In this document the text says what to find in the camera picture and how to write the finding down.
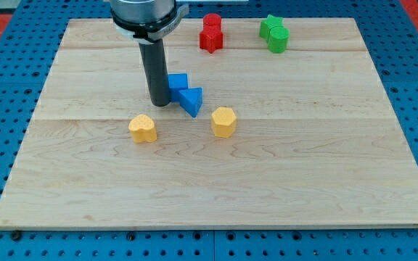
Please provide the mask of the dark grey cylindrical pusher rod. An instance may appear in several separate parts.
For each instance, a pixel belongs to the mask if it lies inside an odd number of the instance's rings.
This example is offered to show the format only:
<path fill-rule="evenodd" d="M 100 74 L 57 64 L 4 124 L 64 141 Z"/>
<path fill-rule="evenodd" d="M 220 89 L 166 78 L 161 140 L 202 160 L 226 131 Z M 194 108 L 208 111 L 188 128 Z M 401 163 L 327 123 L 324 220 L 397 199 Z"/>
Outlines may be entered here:
<path fill-rule="evenodd" d="M 156 107 L 164 107 L 171 102 L 171 91 L 163 40 L 139 44 L 139 49 L 151 102 Z"/>

